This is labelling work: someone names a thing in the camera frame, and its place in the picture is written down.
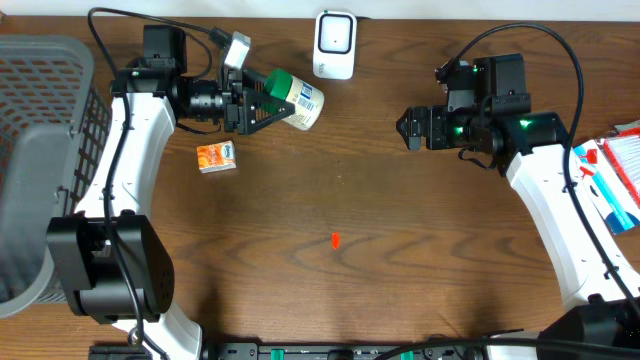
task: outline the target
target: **white wall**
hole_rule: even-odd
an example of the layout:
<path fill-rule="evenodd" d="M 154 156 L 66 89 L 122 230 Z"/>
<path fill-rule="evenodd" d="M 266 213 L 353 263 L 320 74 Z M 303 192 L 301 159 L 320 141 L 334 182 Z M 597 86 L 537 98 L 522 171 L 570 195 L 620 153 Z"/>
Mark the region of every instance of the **white wall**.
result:
<path fill-rule="evenodd" d="M 7 15 L 85 15 L 93 6 L 158 16 L 312 18 L 323 9 L 403 19 L 640 21 L 640 0 L 1 0 Z"/>

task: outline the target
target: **red object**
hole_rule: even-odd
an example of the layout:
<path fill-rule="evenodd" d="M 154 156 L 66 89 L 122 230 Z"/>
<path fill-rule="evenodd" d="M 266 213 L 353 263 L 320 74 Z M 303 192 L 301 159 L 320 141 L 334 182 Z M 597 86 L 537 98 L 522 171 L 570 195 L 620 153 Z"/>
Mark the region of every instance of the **red object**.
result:
<path fill-rule="evenodd" d="M 636 189 L 633 182 L 631 181 L 627 173 L 624 171 L 624 168 L 620 165 L 620 162 L 616 158 L 616 155 L 613 153 L 613 150 L 611 150 L 611 145 L 609 145 L 608 141 L 604 142 L 604 153 L 609 158 L 609 161 L 611 161 L 611 164 L 616 169 L 616 172 L 618 173 L 618 176 L 620 176 L 620 179 L 622 180 L 624 185 L 627 187 L 627 189 L 629 189 L 629 192 L 631 193 L 633 200 L 635 200 L 636 204 L 640 206 L 640 190 Z"/>
<path fill-rule="evenodd" d="M 587 159 L 589 164 L 595 165 L 598 163 L 598 151 L 596 149 L 587 150 L 587 155 L 580 156 L 580 159 Z"/>
<path fill-rule="evenodd" d="M 340 234 L 337 232 L 331 234 L 331 246 L 333 246 L 333 250 L 338 250 L 340 247 Z"/>
<path fill-rule="evenodd" d="M 621 131 L 620 134 L 618 134 L 618 137 L 629 136 L 629 135 L 640 135 L 640 127 Z"/>
<path fill-rule="evenodd" d="M 593 176 L 596 173 L 591 171 L 590 169 L 587 169 L 584 166 L 580 166 L 580 171 L 582 171 L 582 178 L 584 179 L 585 176 L 589 175 L 589 176 Z"/>

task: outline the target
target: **small red piece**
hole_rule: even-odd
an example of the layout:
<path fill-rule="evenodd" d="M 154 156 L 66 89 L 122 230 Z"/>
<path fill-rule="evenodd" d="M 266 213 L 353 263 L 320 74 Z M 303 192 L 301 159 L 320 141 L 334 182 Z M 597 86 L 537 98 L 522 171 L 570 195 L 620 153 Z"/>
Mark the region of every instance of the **small red piece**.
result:
<path fill-rule="evenodd" d="M 629 136 L 629 135 L 640 135 L 640 127 L 635 127 L 633 129 L 621 131 L 620 134 L 618 134 L 618 137 Z"/>
<path fill-rule="evenodd" d="M 340 234 L 337 232 L 331 234 L 331 246 L 333 246 L 333 250 L 338 250 L 340 247 Z"/>
<path fill-rule="evenodd" d="M 587 150 L 587 155 L 580 156 L 580 159 L 587 159 L 589 164 L 598 163 L 598 151 L 596 149 Z"/>
<path fill-rule="evenodd" d="M 583 179 L 587 175 L 593 176 L 593 175 L 596 174 L 594 171 L 592 171 L 591 169 L 588 169 L 586 166 L 580 166 L 580 171 L 582 171 L 582 178 Z"/>

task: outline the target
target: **small orange box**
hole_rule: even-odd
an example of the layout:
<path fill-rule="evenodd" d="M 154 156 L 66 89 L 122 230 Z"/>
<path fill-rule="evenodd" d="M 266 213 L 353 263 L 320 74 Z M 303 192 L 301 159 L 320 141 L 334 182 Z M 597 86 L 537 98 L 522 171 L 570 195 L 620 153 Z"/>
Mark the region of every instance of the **small orange box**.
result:
<path fill-rule="evenodd" d="M 198 167 L 208 173 L 236 167 L 236 150 L 232 141 L 198 146 Z"/>

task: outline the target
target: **cable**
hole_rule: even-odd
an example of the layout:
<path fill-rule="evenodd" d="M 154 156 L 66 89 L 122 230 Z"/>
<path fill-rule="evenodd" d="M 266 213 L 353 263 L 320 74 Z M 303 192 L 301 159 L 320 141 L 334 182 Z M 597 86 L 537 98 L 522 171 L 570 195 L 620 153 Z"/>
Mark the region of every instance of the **cable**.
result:
<path fill-rule="evenodd" d="M 102 42 L 102 40 L 100 39 L 100 36 L 98 35 L 98 32 L 95 29 L 95 26 L 93 25 L 93 15 L 97 12 L 106 12 L 106 13 L 112 13 L 112 14 L 119 14 L 119 15 L 126 15 L 126 16 L 132 16 L 132 17 L 137 17 L 137 18 L 141 18 L 141 19 L 146 19 L 146 20 L 152 20 L 152 21 L 157 21 L 157 22 L 161 22 L 161 23 L 165 23 L 168 25 L 173 25 L 173 26 L 180 26 L 180 27 L 184 27 L 187 29 L 192 29 L 192 30 L 196 30 L 196 31 L 200 31 L 200 32 L 204 32 L 208 35 L 211 36 L 211 32 L 208 29 L 199 27 L 199 26 L 195 26 L 195 25 L 191 25 L 191 24 L 186 24 L 186 23 L 181 23 L 178 21 L 173 21 L 173 20 L 168 20 L 168 19 L 163 19 L 163 18 L 159 18 L 159 17 L 154 17 L 154 16 L 148 16 L 148 15 L 143 15 L 143 14 L 138 14 L 138 13 L 132 13 L 132 12 L 128 12 L 128 11 L 121 11 L 121 10 L 116 10 L 116 9 L 109 9 L 109 8 L 103 8 L 103 7 L 95 7 L 93 9 L 91 9 L 89 11 L 89 13 L 87 14 L 87 22 L 89 25 L 89 30 L 91 30 L 91 34 L 93 35 L 94 39 L 96 40 L 96 43 L 98 44 L 98 47 L 100 48 L 100 51 L 102 52 L 105 60 L 107 61 L 109 68 L 111 69 L 111 72 L 113 73 L 114 78 L 118 79 L 118 68 L 116 67 L 113 58 L 111 57 L 111 55 L 109 54 L 109 51 L 107 50 L 106 46 L 104 45 L 104 43 Z M 204 44 L 202 44 L 199 40 L 196 40 L 195 37 L 193 37 L 192 35 L 190 35 L 190 37 L 192 39 L 194 39 L 197 43 L 199 43 L 200 45 L 202 45 L 203 47 L 206 48 L 206 46 L 204 46 Z M 208 51 L 207 49 L 207 54 L 209 56 L 209 63 L 211 64 L 211 53 Z M 206 73 L 208 73 L 211 69 L 211 66 L 207 67 Z M 121 89 L 126 89 L 126 84 L 116 84 L 116 86 L 122 86 Z M 113 177 L 115 175 L 115 171 L 116 168 L 118 166 L 118 162 L 120 160 L 120 156 L 122 154 L 122 149 L 124 148 L 124 144 L 126 142 L 127 139 L 127 135 L 129 133 L 129 129 L 130 129 L 130 123 L 131 123 L 131 109 L 129 107 L 129 100 L 127 98 L 127 94 L 124 93 L 123 97 L 122 97 L 122 103 L 124 105 L 124 121 L 122 123 L 122 134 L 120 135 L 120 139 L 118 140 L 118 144 L 116 146 L 116 150 L 114 152 L 113 155 L 113 159 L 111 161 L 111 165 L 109 166 L 109 171 L 107 173 L 107 178 L 105 181 L 105 188 L 102 190 L 103 192 L 103 199 L 104 199 L 104 226 L 107 232 L 107 238 L 109 239 L 109 241 L 111 242 L 111 247 L 113 248 L 113 253 L 115 256 L 115 260 L 116 263 L 118 264 L 118 268 L 120 270 L 120 273 L 122 275 L 122 278 L 127 286 L 127 291 L 129 292 L 129 296 L 131 297 L 132 303 L 133 303 L 133 310 L 135 313 L 135 318 L 136 318 L 136 323 L 137 326 L 134 328 L 135 331 L 137 332 L 137 339 L 135 340 L 135 344 L 132 345 L 136 345 L 136 346 L 142 346 L 143 341 L 147 340 L 146 342 L 148 344 L 150 344 L 150 346 L 152 346 L 151 344 L 153 344 L 153 346 L 156 347 L 156 349 L 158 349 L 158 353 L 162 354 L 164 353 L 162 351 L 162 349 L 160 349 L 159 346 L 157 346 L 157 344 L 153 343 L 153 341 L 151 341 L 150 339 L 148 339 L 148 337 L 145 336 L 144 334 L 144 319 L 142 317 L 142 309 L 140 306 L 140 301 L 138 299 L 138 296 L 136 294 L 135 291 L 135 286 L 133 284 L 133 281 L 131 279 L 131 274 L 129 273 L 129 269 L 127 268 L 127 265 L 124 261 L 124 258 L 122 256 L 122 252 L 120 250 L 120 244 L 119 241 L 121 241 L 120 237 L 118 236 L 115 228 L 113 227 L 113 223 L 111 221 L 111 199 L 112 199 L 112 194 L 111 194 L 111 190 L 113 187 Z"/>
<path fill-rule="evenodd" d="M 159 22 L 159 23 L 163 23 L 163 24 L 167 24 L 167 25 L 179 26 L 179 27 L 183 27 L 185 29 L 191 29 L 191 30 L 203 32 L 203 33 L 205 33 L 207 35 L 211 34 L 211 30 L 205 29 L 205 28 L 197 26 L 197 25 L 187 24 L 187 23 L 183 23 L 183 22 L 180 22 L 180 21 L 169 20 L 169 19 L 156 17 L 156 16 L 151 16 L 151 15 L 139 14 L 139 13 L 134 13 L 134 12 L 129 12 L 129 11 L 122 11 L 122 10 L 118 10 L 118 9 L 104 8 L 104 7 L 94 7 L 93 9 L 89 10 L 89 17 L 91 17 L 93 14 L 95 14 L 97 12 L 106 12 L 106 13 L 110 13 L 110 14 L 118 14 L 118 15 L 130 16 L 130 17 L 137 17 L 139 19 L 151 20 L 151 21 L 155 21 L 155 22 Z"/>
<path fill-rule="evenodd" d="M 473 39 L 473 41 L 471 41 L 467 46 L 465 46 L 464 49 L 462 49 L 462 51 L 460 51 L 460 53 L 455 58 L 453 58 L 452 60 L 449 60 L 442 67 L 442 69 L 440 70 L 442 71 L 442 73 L 440 73 L 440 71 L 438 72 L 438 79 L 440 81 L 443 81 L 444 79 L 446 79 L 446 77 L 449 74 L 449 71 L 451 71 L 451 69 L 453 69 L 455 65 L 460 62 L 460 58 L 480 40 L 484 39 L 485 37 L 491 34 L 495 34 L 499 31 L 515 29 L 515 28 L 530 28 L 530 29 L 540 30 L 542 32 L 547 33 L 548 35 L 551 35 L 554 39 L 556 39 L 560 43 L 560 45 L 562 45 L 562 47 L 566 50 L 566 52 L 569 54 L 569 57 L 571 58 L 571 62 L 573 63 L 573 66 L 576 70 L 576 76 L 578 78 L 578 101 L 576 104 L 576 111 L 573 116 L 573 122 L 571 123 L 571 128 L 569 130 L 567 143 L 565 144 L 564 156 L 562 157 L 562 172 L 564 175 L 566 187 L 569 191 L 569 196 L 571 197 L 571 202 L 573 203 L 573 206 L 576 209 L 576 213 L 578 213 L 578 217 L 580 218 L 582 225 L 584 226 L 585 230 L 589 234 L 589 237 L 591 238 L 591 242 L 593 243 L 593 246 L 596 248 L 596 250 L 598 251 L 598 254 L 602 258 L 602 262 L 605 264 L 608 274 L 616 282 L 616 284 L 620 288 L 620 291 L 622 291 L 625 298 L 629 301 L 629 305 L 633 309 L 633 312 L 638 317 L 638 319 L 640 319 L 640 306 L 633 298 L 633 294 L 631 293 L 631 291 L 629 291 L 629 288 L 627 288 L 625 283 L 622 281 L 622 278 L 620 278 L 620 275 L 616 271 L 613 263 L 611 262 L 611 259 L 609 259 L 607 252 L 604 250 L 604 248 L 602 247 L 602 244 L 600 243 L 600 240 L 598 240 L 598 237 L 593 231 L 591 224 L 589 224 L 589 220 L 587 219 L 587 216 L 584 213 L 582 206 L 580 205 L 580 201 L 578 200 L 578 196 L 576 195 L 576 192 L 574 189 L 573 181 L 571 180 L 569 158 L 573 148 L 573 139 L 575 138 L 576 130 L 578 128 L 578 123 L 580 121 L 580 113 L 582 112 L 582 103 L 584 101 L 584 78 L 582 76 L 582 68 L 580 67 L 580 63 L 578 62 L 578 57 L 573 52 L 573 49 L 571 48 L 571 46 L 562 38 L 562 36 L 560 36 L 555 31 L 543 25 L 530 24 L 530 23 L 514 23 L 514 24 L 502 25 L 502 26 L 498 26 L 493 29 L 490 29 L 488 31 L 485 31 L 484 33 L 482 33 L 481 35 Z"/>
<path fill-rule="evenodd" d="M 131 343 L 133 341 L 133 336 L 136 333 L 136 331 L 138 330 L 138 327 L 134 327 L 133 329 L 129 330 L 129 334 L 127 335 L 127 341 L 129 343 Z M 151 350 L 155 351 L 158 353 L 158 355 L 160 355 L 160 360 L 169 360 L 169 355 L 163 351 L 160 346 L 158 346 L 158 344 L 156 344 L 153 340 L 151 340 L 148 336 L 144 336 L 144 342 L 149 345 L 149 347 L 151 348 Z"/>
<path fill-rule="evenodd" d="M 218 128 L 213 130 L 213 131 L 197 130 L 197 129 L 194 129 L 194 128 L 190 127 L 190 126 L 181 124 L 181 123 L 176 123 L 176 127 L 180 128 L 180 129 L 182 129 L 182 130 L 184 130 L 186 132 L 190 132 L 190 133 L 196 134 L 196 135 L 211 135 L 211 134 L 215 134 L 217 132 L 220 132 L 220 130 L 222 130 L 222 124 L 218 124 Z"/>
<path fill-rule="evenodd" d="M 458 152 L 458 159 L 462 160 L 462 161 L 471 161 L 473 164 L 477 165 L 479 168 L 484 169 L 484 170 L 493 170 L 496 168 L 496 166 L 498 165 L 498 162 L 496 161 L 495 158 L 493 158 L 491 160 L 491 163 L 489 165 L 485 165 L 482 163 L 482 161 L 476 159 L 476 158 L 465 158 L 464 154 L 467 151 L 475 151 L 475 149 L 473 148 L 473 146 L 467 146 L 467 147 L 463 147 L 462 149 L 460 149 L 460 151 Z"/>
<path fill-rule="evenodd" d="M 440 339 L 449 339 L 449 337 L 447 335 L 444 335 L 444 334 L 432 334 L 431 336 L 429 336 L 427 338 L 426 341 L 430 341 L 430 340 L 438 339 L 438 338 L 440 338 Z M 422 355 L 422 359 L 423 360 L 431 360 L 431 358 L 429 356 L 427 356 L 427 354 L 425 353 L 424 350 L 425 350 L 424 348 L 420 350 L 420 354 Z M 458 351 L 458 347 L 457 346 L 453 346 L 453 351 L 458 356 L 458 359 L 465 360 L 464 356 L 462 356 L 462 354 L 460 354 L 460 351 Z"/>
<path fill-rule="evenodd" d="M 612 346 L 585 344 L 574 341 L 562 340 L 540 340 L 540 339 L 518 339 L 518 338 L 494 338 L 494 339 L 443 339 L 427 340 L 420 343 L 401 346 L 384 354 L 378 355 L 374 360 L 388 360 L 394 356 L 401 355 L 409 351 L 422 350 L 428 347 L 482 347 L 482 346 L 519 346 L 535 347 L 536 349 L 547 351 L 570 352 L 591 356 L 601 356 L 607 359 L 638 359 L 640 350 L 616 348 Z"/>
<path fill-rule="evenodd" d="M 191 38 L 191 40 L 195 41 L 196 44 L 202 46 L 202 48 L 204 49 L 204 51 L 207 52 L 207 57 L 209 58 L 209 63 L 207 65 L 207 68 L 201 72 L 200 74 L 196 75 L 193 77 L 193 79 L 201 79 L 205 76 L 207 76 L 209 74 L 209 72 L 211 71 L 211 67 L 213 66 L 213 57 L 211 56 L 211 51 L 209 50 L 209 47 L 207 47 L 207 45 L 205 45 L 202 41 L 198 40 L 197 37 L 191 35 L 188 32 L 185 32 L 185 34 Z"/>
<path fill-rule="evenodd" d="M 109 54 L 106 46 L 100 39 L 95 27 L 93 26 L 93 14 L 96 12 L 103 11 L 102 8 L 93 8 L 89 11 L 87 15 L 87 21 L 89 24 L 89 29 L 93 34 L 93 37 L 98 43 L 98 47 L 102 51 L 102 54 L 107 60 L 109 67 L 111 68 L 111 72 L 115 79 L 118 78 L 118 69 L 116 68 L 115 63 L 113 62 L 113 58 Z M 116 146 L 116 150 L 113 155 L 113 160 L 111 160 L 111 165 L 109 166 L 109 172 L 107 173 L 107 178 L 105 181 L 105 188 L 102 190 L 102 197 L 104 199 L 104 227 L 107 231 L 107 238 L 111 242 L 111 247 L 113 249 L 113 253 L 116 259 L 116 263 L 118 264 L 118 268 L 120 269 L 120 273 L 124 282 L 127 286 L 127 290 L 129 292 L 129 296 L 131 296 L 133 302 L 133 310 L 136 316 L 136 322 L 138 323 L 138 330 L 140 331 L 140 335 L 138 340 L 135 342 L 135 345 L 141 346 L 142 339 L 144 337 L 144 320 L 142 318 L 142 310 L 140 308 L 140 301 L 135 291 L 135 286 L 133 285 L 133 280 L 131 280 L 131 274 L 129 274 L 129 269 L 127 268 L 126 263 L 124 262 L 124 258 L 122 257 L 122 252 L 120 251 L 120 237 L 116 233 L 113 228 L 113 223 L 111 222 L 111 188 L 113 186 L 113 177 L 115 174 L 116 167 L 118 166 L 118 161 L 120 160 L 120 155 L 122 153 L 122 149 L 124 148 L 124 143 L 127 139 L 127 134 L 129 133 L 129 125 L 130 125 L 130 109 L 129 109 L 129 101 L 127 99 L 127 95 L 125 94 L 122 98 L 122 102 L 124 104 L 124 122 L 122 123 L 122 134 L 120 135 L 120 139 L 118 140 L 118 145 Z"/>

